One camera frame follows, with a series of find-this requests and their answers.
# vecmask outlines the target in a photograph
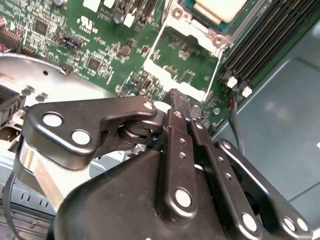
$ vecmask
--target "green circuit board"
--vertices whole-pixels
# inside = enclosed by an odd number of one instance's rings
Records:
[[[53,0],[1,0],[0,17],[6,18],[9,30],[21,32],[22,47],[32,51],[32,54],[59,66],[73,66],[75,74],[118,96],[139,95],[141,86],[148,77],[142,68],[147,57],[146,49],[153,45],[161,28],[165,0],[157,2],[154,13],[142,32],[116,24],[113,20],[114,10],[105,7],[103,1],[97,12],[83,6],[83,2],[84,0],[68,0],[63,7],[57,7]],[[257,2],[258,0],[246,2],[229,26],[229,31],[237,29]],[[266,0],[253,19],[258,19],[270,2]],[[312,21],[305,26],[304,31],[294,36],[291,45],[286,45],[282,55],[272,60],[271,64],[276,64],[311,25]],[[250,26],[239,35],[236,42],[240,42],[249,30]],[[61,31],[80,38],[83,41],[82,47],[74,50],[55,41],[55,36]],[[169,29],[162,34],[152,57],[177,82],[186,82],[203,91],[207,90],[217,64],[216,57],[210,56],[196,44],[186,42]],[[206,127],[212,123],[218,126],[228,116],[229,90],[218,81],[220,74],[218,72],[212,91],[203,104],[202,121]],[[264,75],[255,79],[253,84],[257,85]],[[154,79],[144,95],[157,101],[165,93],[157,79]],[[220,112],[214,114],[213,110],[217,108]]]

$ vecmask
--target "metal linkage arm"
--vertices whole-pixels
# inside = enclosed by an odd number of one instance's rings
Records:
[[[156,208],[166,223],[186,225],[197,214],[198,193],[193,142],[180,111],[168,111],[162,141]]]
[[[227,155],[242,190],[265,229],[280,239],[311,239],[313,231],[302,215],[266,180],[266,178],[228,140],[217,146]]]
[[[37,104],[29,108],[23,140],[59,165],[80,170],[93,158],[132,149],[119,136],[130,121],[152,121],[157,109],[144,97],[107,98]]]
[[[34,105],[24,118],[16,174],[45,194],[57,211],[74,188],[90,179],[93,158],[136,144],[154,145],[163,116],[144,97]]]
[[[214,147],[205,127],[189,124],[195,147],[195,162],[204,167],[222,224],[232,239],[262,239],[263,229],[228,162],[225,153]]]

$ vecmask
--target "wire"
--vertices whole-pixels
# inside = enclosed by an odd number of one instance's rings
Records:
[[[58,72],[60,72],[60,73],[64,73],[65,72],[61,67],[59,67],[57,65],[54,65],[52,63],[37,59],[35,57],[26,56],[26,55],[23,55],[23,54],[18,54],[18,53],[14,53],[14,52],[0,52],[0,58],[1,57],[9,57],[9,58],[17,58],[17,59],[29,60],[29,61],[32,61],[32,62],[35,62],[35,63],[43,64],[43,65],[46,65],[48,67],[54,68],[54,69],[58,70]]]
[[[12,230],[14,236],[18,239],[18,240],[26,240],[23,237],[21,237],[15,227],[15,223],[12,219],[12,215],[11,215],[11,193],[12,193],[12,189],[14,187],[15,184],[15,180],[16,180],[16,174],[14,171],[11,172],[8,180],[6,181],[5,185],[4,185],[4,190],[3,190],[3,213],[4,213],[4,217],[6,222],[8,223],[10,229]]]
[[[232,128],[236,144],[239,152],[245,154],[245,143],[241,137],[241,129],[238,121],[238,103],[237,103],[238,92],[233,94],[233,97],[230,99],[230,108],[229,108],[229,123]]]

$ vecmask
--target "black metal bracket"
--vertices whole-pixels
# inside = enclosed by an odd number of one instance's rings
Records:
[[[164,122],[156,208],[164,221],[186,225],[198,209],[192,138],[178,110],[170,109]]]
[[[157,112],[144,97],[42,103],[27,111],[22,135],[28,145],[47,158],[79,170],[93,158],[134,148],[133,143],[120,137],[124,123],[151,122]]]
[[[270,182],[226,139],[217,142],[232,165],[242,191],[251,201],[264,228],[281,239],[311,239],[312,230],[307,221],[270,184]]]
[[[230,142],[215,147],[186,96],[171,90],[164,99],[167,114],[144,97],[30,107],[24,141],[71,170],[135,144],[154,147],[74,189],[58,211],[57,239],[312,239],[307,221]]]

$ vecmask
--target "surface-mount component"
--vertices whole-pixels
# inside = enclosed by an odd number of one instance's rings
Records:
[[[48,24],[37,19],[34,24],[34,31],[37,32],[38,34],[45,36],[45,35],[47,35]]]
[[[96,60],[93,57],[91,57],[88,62],[88,68],[97,72],[100,67],[100,64],[101,64],[101,62],[99,60]]]

